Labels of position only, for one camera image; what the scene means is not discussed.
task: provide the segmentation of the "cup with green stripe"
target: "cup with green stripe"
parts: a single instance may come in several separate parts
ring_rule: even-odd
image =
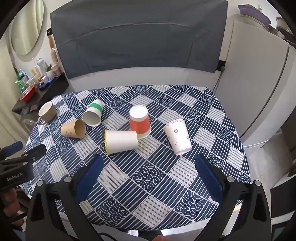
[[[102,122],[103,102],[94,100],[83,114],[83,121],[89,126],[98,126]]]

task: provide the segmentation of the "cup with heart pattern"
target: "cup with heart pattern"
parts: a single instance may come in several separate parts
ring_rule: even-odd
[[[179,119],[169,122],[163,127],[163,131],[166,133],[176,156],[192,150],[191,141],[184,120]]]

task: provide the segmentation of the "oval mirror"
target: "oval mirror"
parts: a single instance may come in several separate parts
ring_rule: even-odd
[[[11,44],[19,55],[29,53],[41,30],[44,15],[42,0],[31,0],[15,16],[11,28]]]

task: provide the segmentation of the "potted plant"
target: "potted plant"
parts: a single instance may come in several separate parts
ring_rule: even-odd
[[[46,75],[48,79],[54,78],[54,72],[52,71],[52,65],[50,64],[46,69]]]

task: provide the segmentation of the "blue gripper pad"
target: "blue gripper pad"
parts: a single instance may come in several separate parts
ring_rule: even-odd
[[[104,166],[104,160],[100,155],[95,155],[96,160],[89,167],[87,172],[81,178],[77,185],[75,200],[77,203],[85,201],[92,187],[96,183],[98,176],[101,174]]]
[[[210,193],[212,200],[221,205],[224,199],[223,186],[209,167],[209,164],[206,162],[207,160],[204,160],[204,158],[205,157],[201,155],[195,157],[195,168]]]
[[[13,154],[17,153],[18,151],[21,151],[23,148],[22,142],[18,141],[14,144],[11,144],[10,146],[6,146],[2,149],[4,152],[3,155],[6,157],[12,156]]]

